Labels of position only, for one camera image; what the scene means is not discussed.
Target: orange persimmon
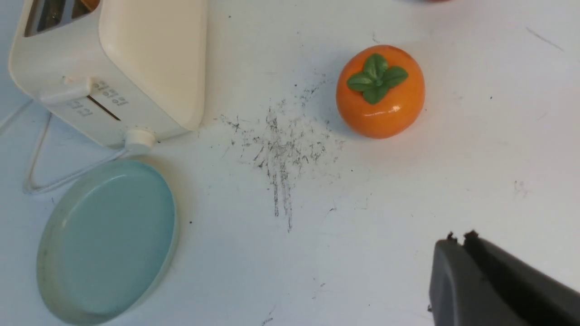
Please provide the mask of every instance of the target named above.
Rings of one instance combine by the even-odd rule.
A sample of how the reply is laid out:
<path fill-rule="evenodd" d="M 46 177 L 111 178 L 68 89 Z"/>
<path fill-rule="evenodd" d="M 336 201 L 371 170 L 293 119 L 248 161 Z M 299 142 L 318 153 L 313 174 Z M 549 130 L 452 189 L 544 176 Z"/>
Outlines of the orange persimmon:
<path fill-rule="evenodd" d="M 424 102 L 419 64 L 389 45 L 373 46 L 352 58 L 336 88 L 336 105 L 344 121 L 370 138 L 388 138 L 407 129 Z"/>

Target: white cord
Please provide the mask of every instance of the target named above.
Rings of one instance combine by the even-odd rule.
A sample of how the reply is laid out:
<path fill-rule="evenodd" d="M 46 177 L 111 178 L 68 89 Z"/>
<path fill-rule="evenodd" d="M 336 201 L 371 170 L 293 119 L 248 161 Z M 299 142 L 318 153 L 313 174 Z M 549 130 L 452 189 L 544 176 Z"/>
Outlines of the white cord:
<path fill-rule="evenodd" d="M 48 130 L 48 126 L 50 124 L 50 120 L 52 119 L 52 116 L 53 116 L 52 113 L 50 113 L 48 115 L 48 118 L 46 119 L 46 123 L 44 124 L 44 128 L 43 128 L 42 132 L 40 133 L 40 135 L 38 136 L 36 146 L 34 147 L 34 151 L 32 152 L 30 166 L 26 170 L 26 174 L 24 177 L 25 179 L 24 179 L 23 191 L 25 194 L 39 195 L 39 194 L 44 194 L 44 193 L 47 193 L 47 192 L 52 191 L 54 189 L 57 189 L 57 188 L 61 187 L 62 185 L 67 184 L 67 183 L 83 176 L 84 174 L 86 174 L 90 170 L 96 168 L 97 166 L 99 166 L 103 163 L 114 161 L 117 158 L 123 156 L 124 154 L 126 154 L 128 152 L 126 149 L 122 149 L 122 150 L 116 152 L 115 154 L 105 158 L 104 160 L 101 160 L 97 163 L 94 163 L 90 166 L 87 166 L 86 168 L 82 168 L 80 170 L 77 170 L 76 172 L 73 172 L 67 176 L 59 178 L 59 179 L 57 179 L 49 184 L 46 184 L 44 186 L 36 186 L 32 182 L 32 175 L 34 174 L 34 166 L 36 166 L 38 154 L 39 154 L 40 149 L 42 147 L 42 142 L 44 141 L 44 138 L 46 136 L 46 131 Z"/>
<path fill-rule="evenodd" d="M 32 103 L 33 103 L 33 100 L 28 101 L 23 106 L 18 108 L 18 110 L 10 113 L 2 122 L 0 122 L 0 135 L 2 134 L 3 128 L 10 125 L 16 119 L 16 117 L 20 113 L 22 113 L 25 109 L 29 108 L 30 104 L 32 104 Z M 101 160 L 97 163 L 94 163 L 90 166 L 87 166 L 86 168 L 82 168 L 80 170 L 77 170 L 76 172 L 73 172 L 67 176 L 63 176 L 62 178 L 59 178 L 59 179 L 57 179 L 49 184 L 46 184 L 44 186 L 36 186 L 32 182 L 32 175 L 34 174 L 34 166 L 36 166 L 38 154 L 40 153 L 40 149 L 42 147 L 42 143 L 44 141 L 44 138 L 46 137 L 46 131 L 48 130 L 48 126 L 50 125 L 50 121 L 51 121 L 52 117 L 53 117 L 53 114 L 49 113 L 48 117 L 46 119 L 46 123 L 44 124 L 44 127 L 42 129 L 42 132 L 38 135 L 37 143 L 34 146 L 34 151 L 32 152 L 32 159 L 30 160 L 30 165 L 28 166 L 28 169 L 26 170 L 26 176 L 25 176 L 24 184 L 23 184 L 23 191 L 25 194 L 28 194 L 28 195 L 43 194 L 43 193 L 47 193 L 49 191 L 52 191 L 54 189 L 57 189 L 60 186 L 67 184 L 67 183 L 83 176 L 84 174 L 86 174 L 90 170 L 96 168 L 97 166 L 99 166 L 103 163 L 114 161 L 114 160 L 118 159 L 119 157 L 121 157 L 129 152 L 131 152 L 134 155 L 135 154 L 137 154 L 137 155 L 145 154 L 145 153 L 149 152 L 151 150 L 151 148 L 153 147 L 153 145 L 155 144 L 155 135 L 153 133 L 151 133 L 149 131 L 136 130 L 136 129 L 129 130 L 125 134 L 125 137 L 126 137 L 125 138 L 125 148 L 123 148 L 122 150 L 120 150 L 120 151 L 116 152 L 115 154 L 105 158 L 104 160 Z"/>
<path fill-rule="evenodd" d="M 12 121 L 14 121 L 16 117 L 20 115 L 20 113 L 24 112 L 24 110 L 26 110 L 33 102 L 34 100 L 29 100 L 23 106 L 19 107 L 18 110 L 15 110 L 14 112 L 10 113 L 6 118 L 4 118 L 4 120 L 0 122 L 0 135 L 2 134 L 2 130 L 4 129 L 4 127 L 9 126 L 12 123 Z"/>

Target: toaster slot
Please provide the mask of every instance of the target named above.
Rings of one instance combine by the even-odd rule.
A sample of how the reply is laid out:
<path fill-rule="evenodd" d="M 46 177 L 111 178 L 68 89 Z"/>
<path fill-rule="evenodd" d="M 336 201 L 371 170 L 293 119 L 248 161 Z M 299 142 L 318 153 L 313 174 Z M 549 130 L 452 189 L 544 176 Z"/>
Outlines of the toaster slot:
<path fill-rule="evenodd" d="M 117 121 L 121 120 L 116 115 L 114 115 L 111 111 L 109 111 L 106 107 L 104 107 L 101 103 L 99 103 L 97 100 L 95 100 L 91 95 L 87 96 L 86 98 L 89 99 L 91 102 L 93 102 L 98 107 L 100 107 L 101 110 L 105 111 L 108 115 L 113 117 L 115 120 L 117 120 Z"/>
<path fill-rule="evenodd" d="M 99 3 L 100 0 L 34 0 L 24 36 L 66 25 L 93 12 Z"/>

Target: plate rim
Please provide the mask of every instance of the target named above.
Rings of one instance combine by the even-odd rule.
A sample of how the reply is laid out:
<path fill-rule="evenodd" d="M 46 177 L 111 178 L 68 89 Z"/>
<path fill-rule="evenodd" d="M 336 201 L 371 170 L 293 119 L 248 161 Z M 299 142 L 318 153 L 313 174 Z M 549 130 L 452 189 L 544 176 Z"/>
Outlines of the plate rim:
<path fill-rule="evenodd" d="M 171 195 L 171 199 L 172 199 L 172 205 L 173 205 L 173 231 L 172 231 L 172 238 L 171 238 L 171 243 L 169 244 L 169 248 L 167 251 L 167 254 L 165 255 L 165 259 L 163 261 L 163 264 L 161 265 L 161 267 L 159 268 L 159 271 L 157 272 L 157 275 L 153 278 L 153 281 L 151 282 L 151 284 L 147 287 L 147 289 L 143 292 L 143 294 L 141 294 L 139 296 L 139 298 L 137 300 L 135 300 L 135 302 L 133 302 L 127 309 L 120 311 L 117 314 L 112 315 L 112 317 L 103 320 L 103 321 L 99 321 L 97 323 L 95 323 L 94 321 L 85 321 L 84 323 L 88 323 L 88 324 L 92 324 L 92 325 L 96 325 L 96 324 L 103 324 L 103 323 L 107 323 L 113 319 L 118 318 L 121 315 L 124 315 L 132 310 L 134 310 L 135 308 L 137 308 L 139 305 L 141 305 L 154 291 L 155 289 L 159 286 L 161 280 L 165 277 L 165 275 L 167 274 L 167 271 L 169 270 L 169 267 L 171 265 L 171 262 L 173 260 L 173 256 L 175 255 L 176 249 L 177 249 L 177 244 L 179 242 L 179 230 L 180 230 L 180 223 L 179 223 L 179 211 L 177 209 L 177 203 L 175 200 L 175 196 L 173 195 L 173 191 L 171 190 L 171 187 L 169 187 L 169 183 L 167 182 L 167 180 L 163 177 L 163 175 L 157 170 L 155 169 L 153 166 L 151 166 L 150 164 L 147 164 L 145 162 L 141 162 L 138 160 L 119 160 L 119 161 L 113 161 L 113 162 L 108 162 L 105 163 L 103 165 L 100 165 L 98 167 L 96 167 L 95 169 L 92 169 L 91 171 L 89 171 L 87 174 L 83 175 L 82 177 L 80 177 L 61 197 L 61 199 L 59 200 L 59 202 L 57 203 L 57 205 L 53 208 L 53 211 L 50 213 L 50 216 L 48 218 L 48 220 L 46 221 L 45 225 L 44 225 L 44 229 L 42 231 L 42 235 L 40 238 L 40 242 L 38 244 L 38 250 L 37 250 L 37 257 L 36 257 L 36 281 L 37 281 L 37 288 L 38 288 L 38 292 L 41 296 L 42 302 L 45 305 L 45 307 L 50 311 L 50 313 L 55 316 L 56 318 L 58 318 L 60 321 L 63 321 L 65 323 L 76 323 L 76 321 L 72 321 L 70 319 L 67 319 L 66 316 L 62 316 L 58 311 L 55 311 L 56 308 L 61 305 L 62 301 L 58 301 L 58 302 L 52 302 L 49 303 L 46 297 L 46 291 L 48 291 L 46 289 L 46 286 L 42 286 L 42 282 L 41 282 L 41 278 L 44 275 L 42 273 L 42 262 L 45 260 L 44 258 L 44 249 L 48 247 L 48 241 L 50 239 L 50 237 L 52 236 L 52 229 L 54 227 L 54 224 L 56 223 L 57 218 L 54 216 L 58 216 L 61 215 L 61 213 L 57 213 L 59 206 L 61 205 L 61 203 L 63 202 L 63 199 L 67 198 L 67 196 L 69 196 L 70 194 L 73 194 L 75 192 L 78 192 L 78 189 L 82 188 L 84 186 L 84 182 L 90 178 L 92 178 L 95 174 L 98 174 L 100 172 L 102 172 L 103 170 L 107 170 L 107 169 L 113 169 L 116 166 L 123 166 L 123 165 L 137 165 L 139 168 L 144 168 L 146 170 L 149 170 L 150 172 L 156 174 L 157 177 L 161 178 L 161 180 L 165 183 L 167 189 L 169 190 L 169 194 Z"/>

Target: power cord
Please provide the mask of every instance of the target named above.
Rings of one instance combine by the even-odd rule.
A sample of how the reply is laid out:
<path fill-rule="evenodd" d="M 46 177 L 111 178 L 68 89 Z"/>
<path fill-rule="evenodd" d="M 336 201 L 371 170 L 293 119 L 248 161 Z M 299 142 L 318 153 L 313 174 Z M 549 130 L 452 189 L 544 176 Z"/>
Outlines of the power cord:
<path fill-rule="evenodd" d="M 33 103 L 33 100 L 28 101 L 27 103 L 25 103 L 23 106 L 21 106 L 20 108 L 18 108 L 18 110 L 12 112 L 11 114 L 9 114 L 1 123 L 0 123 L 0 135 L 2 134 L 2 131 L 5 127 L 9 126 L 12 122 L 14 122 L 14 120 L 16 119 L 16 117 L 21 114 L 24 110 L 26 110 L 27 108 L 30 107 L 30 105 Z M 36 186 L 33 182 L 32 182 L 32 175 L 34 174 L 34 167 L 36 166 L 36 162 L 38 159 L 38 154 L 40 152 L 40 149 L 42 147 L 42 143 L 44 141 L 44 138 L 46 136 L 46 132 L 48 130 L 48 127 L 50 125 L 50 121 L 53 117 L 52 113 L 49 113 L 47 119 L 46 119 L 46 123 L 44 124 L 43 130 L 42 132 L 39 134 L 38 136 L 38 140 L 37 143 L 34 147 L 34 151 L 32 152 L 32 159 L 30 161 L 30 165 L 28 167 L 28 169 L 26 170 L 26 174 L 24 177 L 24 184 L 23 184 L 23 191 L 25 194 L 28 195 L 39 195 L 39 194 L 43 194 L 43 193 L 47 193 L 49 191 L 55 190 L 79 177 L 81 177 L 82 175 L 86 174 L 87 172 L 89 172 L 90 170 L 94 169 L 95 167 L 103 164 L 103 163 L 107 163 L 110 161 L 114 161 L 117 160 L 118 158 L 120 158 L 121 156 L 127 154 L 129 152 L 129 150 L 127 149 L 127 147 L 125 147 L 124 149 L 116 152 L 115 154 L 105 158 L 104 160 L 101 160 L 97 163 L 94 163 L 90 166 L 87 166 L 86 168 L 82 168 L 80 170 L 77 170 L 76 172 L 73 172 L 67 176 L 63 176 L 62 178 L 58 178 L 57 180 L 50 182 L 49 184 L 46 184 L 44 186 Z"/>

